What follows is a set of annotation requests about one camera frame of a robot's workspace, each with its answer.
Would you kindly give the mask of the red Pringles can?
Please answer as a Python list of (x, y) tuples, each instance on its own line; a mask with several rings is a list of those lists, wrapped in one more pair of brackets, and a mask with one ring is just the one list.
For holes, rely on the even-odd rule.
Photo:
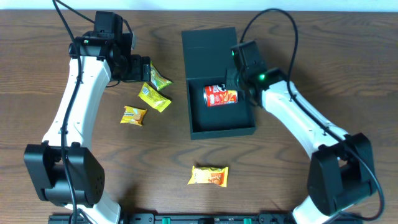
[(225, 84), (205, 86), (203, 88), (203, 97), (207, 107), (238, 102), (238, 92), (236, 90), (227, 90)]

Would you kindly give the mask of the green snack packet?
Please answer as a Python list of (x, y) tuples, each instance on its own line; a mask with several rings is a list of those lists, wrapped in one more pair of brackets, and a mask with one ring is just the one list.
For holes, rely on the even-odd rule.
[(157, 91), (172, 84), (171, 80), (164, 78), (154, 66), (153, 62), (150, 62), (150, 82), (154, 85)]

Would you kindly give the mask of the yellow snack packet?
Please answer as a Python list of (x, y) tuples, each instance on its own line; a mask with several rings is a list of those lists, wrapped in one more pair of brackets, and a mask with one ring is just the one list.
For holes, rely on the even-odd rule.
[(170, 99), (162, 96), (148, 83), (143, 84), (138, 94), (138, 97), (160, 113), (163, 112), (163, 110), (165, 110), (171, 104)]

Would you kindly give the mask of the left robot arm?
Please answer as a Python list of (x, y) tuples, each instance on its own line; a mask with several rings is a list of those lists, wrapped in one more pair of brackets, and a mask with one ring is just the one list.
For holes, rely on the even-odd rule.
[(149, 58), (131, 54), (133, 32), (101, 30), (69, 46), (69, 77), (57, 114), (40, 144), (28, 144), (24, 163), (38, 198), (72, 210), (66, 223), (129, 223), (104, 189), (103, 167), (92, 154), (101, 97), (111, 81), (149, 71)]

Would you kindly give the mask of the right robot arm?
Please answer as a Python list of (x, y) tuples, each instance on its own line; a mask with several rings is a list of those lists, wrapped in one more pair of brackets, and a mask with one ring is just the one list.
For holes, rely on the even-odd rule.
[(293, 221), (359, 220), (345, 209), (381, 192), (369, 139), (362, 133), (350, 135), (326, 119), (283, 71), (266, 67), (254, 41), (232, 46), (231, 55), (236, 68), (226, 72), (226, 86), (273, 114), (310, 158), (308, 197), (293, 210)]

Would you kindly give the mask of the dark green open box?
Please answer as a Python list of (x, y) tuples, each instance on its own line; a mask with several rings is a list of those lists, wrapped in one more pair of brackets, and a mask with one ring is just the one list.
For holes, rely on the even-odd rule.
[(207, 106), (205, 101), (205, 87), (224, 84), (227, 70), (234, 68), (230, 48), (236, 44), (234, 27), (182, 32), (192, 140), (245, 136), (256, 130), (254, 108), (242, 94), (229, 105)]

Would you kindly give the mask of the small orange biscuit packet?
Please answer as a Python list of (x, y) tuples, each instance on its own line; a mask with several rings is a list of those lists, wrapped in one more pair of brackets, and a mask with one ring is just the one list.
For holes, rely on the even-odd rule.
[(147, 113), (147, 110), (142, 110), (132, 106), (125, 106), (125, 111), (121, 118), (121, 124), (134, 124), (142, 126), (142, 120)]

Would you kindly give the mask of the orange cracker packet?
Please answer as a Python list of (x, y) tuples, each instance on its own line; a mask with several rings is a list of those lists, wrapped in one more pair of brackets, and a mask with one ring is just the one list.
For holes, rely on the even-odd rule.
[(215, 184), (220, 187), (228, 185), (229, 167), (192, 167), (190, 184)]

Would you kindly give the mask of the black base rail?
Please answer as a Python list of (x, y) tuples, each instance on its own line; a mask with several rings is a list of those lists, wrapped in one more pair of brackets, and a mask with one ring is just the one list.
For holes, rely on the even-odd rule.
[(154, 215), (137, 213), (120, 223), (130, 224), (294, 224), (287, 213), (261, 213), (259, 215)]

